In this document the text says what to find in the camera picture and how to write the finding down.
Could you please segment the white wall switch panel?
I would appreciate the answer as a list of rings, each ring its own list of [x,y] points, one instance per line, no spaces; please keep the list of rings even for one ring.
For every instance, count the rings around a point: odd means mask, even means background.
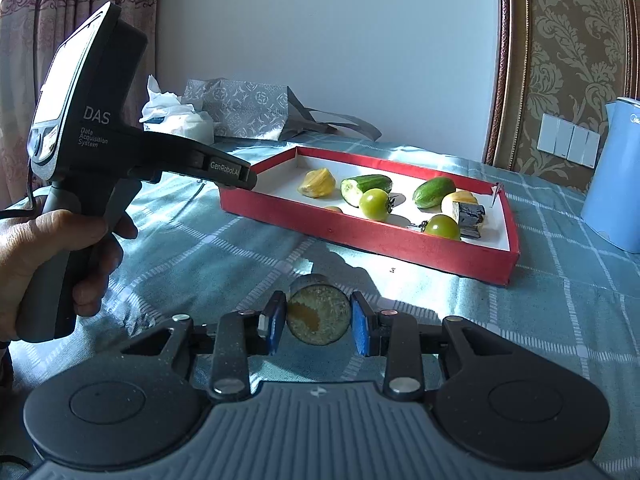
[[[543,114],[537,148],[573,164],[593,169],[597,163],[600,137],[599,133],[563,118]]]

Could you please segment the cut cucumber piece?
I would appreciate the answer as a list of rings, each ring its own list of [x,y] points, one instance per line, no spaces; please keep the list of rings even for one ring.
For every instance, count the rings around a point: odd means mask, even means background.
[[[393,188],[393,181],[384,174],[360,174],[342,180],[341,196],[350,206],[358,208],[363,194],[375,188],[389,193]]]

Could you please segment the tissue pack with cat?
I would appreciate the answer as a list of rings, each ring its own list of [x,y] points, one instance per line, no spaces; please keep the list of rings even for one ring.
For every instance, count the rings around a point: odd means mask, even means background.
[[[139,119],[144,131],[173,134],[206,145],[215,142],[214,120],[202,110],[200,101],[193,104],[175,93],[163,92],[152,75],[148,76],[146,90],[148,102]]]

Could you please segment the red shallow cardboard box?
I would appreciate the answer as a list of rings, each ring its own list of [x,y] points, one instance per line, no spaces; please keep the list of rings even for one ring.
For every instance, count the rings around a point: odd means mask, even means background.
[[[392,257],[428,268],[495,285],[505,285],[520,256],[520,241],[514,214],[504,192],[488,182],[450,174],[457,190],[472,193],[484,214],[477,238],[450,240],[427,234],[424,224],[442,211],[421,209],[412,199],[418,186],[438,177],[438,171],[370,156],[308,148],[295,148],[254,165],[257,183],[250,191],[223,190],[223,210],[302,234]],[[313,198],[299,191],[312,170],[328,170],[335,181],[359,176],[388,177],[392,188],[383,207],[377,198],[372,210],[347,203],[334,188]]]

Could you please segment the brown patterned curtain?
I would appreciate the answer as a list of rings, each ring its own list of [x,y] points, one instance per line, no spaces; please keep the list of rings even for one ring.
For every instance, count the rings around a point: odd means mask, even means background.
[[[142,30],[148,46],[124,106],[124,118],[137,125],[148,99],[146,81],[155,73],[158,0],[1,0],[1,206],[26,193],[26,136],[56,49],[107,1],[120,17]]]

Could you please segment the large yellow starfruit chunk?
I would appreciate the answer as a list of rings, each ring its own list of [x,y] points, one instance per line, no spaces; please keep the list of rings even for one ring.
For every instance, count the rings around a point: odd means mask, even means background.
[[[303,196],[322,198],[331,195],[334,188],[335,179],[329,169],[320,168],[307,172],[297,191]]]

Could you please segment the grey patterned gift bag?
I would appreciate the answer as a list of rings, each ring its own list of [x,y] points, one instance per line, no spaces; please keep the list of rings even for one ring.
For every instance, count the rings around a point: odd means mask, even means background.
[[[285,84],[190,79],[183,97],[209,114],[217,138],[287,141],[305,132],[337,134],[343,129],[370,141],[382,136],[358,117],[306,107]]]

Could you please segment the teal checked tablecloth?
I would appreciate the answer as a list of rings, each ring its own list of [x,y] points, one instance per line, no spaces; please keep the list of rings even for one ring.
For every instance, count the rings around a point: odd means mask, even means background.
[[[3,478],[20,478],[38,460],[22,423],[32,388],[171,315],[213,323],[228,311],[263,306],[272,292],[307,273],[424,323],[464,316],[591,380],[611,408],[597,464],[617,479],[638,477],[639,259],[584,225],[582,194],[414,146],[321,134],[305,134],[300,143],[501,183],[520,239],[508,286],[227,214],[215,185],[165,174],[129,207],[139,235],[122,245],[124,261],[101,312],[80,320],[67,338],[12,344],[14,384],[1,402],[1,452],[8,458]]]

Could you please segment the green tomato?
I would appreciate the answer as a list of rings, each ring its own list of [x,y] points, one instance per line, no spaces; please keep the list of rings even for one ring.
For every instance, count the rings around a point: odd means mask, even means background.
[[[385,221],[395,206],[395,199],[382,188],[371,188],[359,201],[362,214],[369,220]]]
[[[446,238],[447,240],[460,240],[460,226],[458,222],[446,214],[434,214],[433,217],[420,224],[423,234]]]

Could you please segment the blue electric kettle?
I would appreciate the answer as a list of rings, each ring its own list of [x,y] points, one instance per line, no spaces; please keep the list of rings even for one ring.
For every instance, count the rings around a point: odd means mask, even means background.
[[[638,254],[640,240],[639,101],[605,107],[608,136],[582,207],[582,220],[612,245]]]

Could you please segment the dark eggplant piece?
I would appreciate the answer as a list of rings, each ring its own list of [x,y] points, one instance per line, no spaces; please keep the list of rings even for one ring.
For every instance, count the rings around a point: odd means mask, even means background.
[[[478,240],[482,237],[482,226],[485,221],[486,210],[481,204],[454,202],[452,205],[454,220],[457,221],[460,236]]]

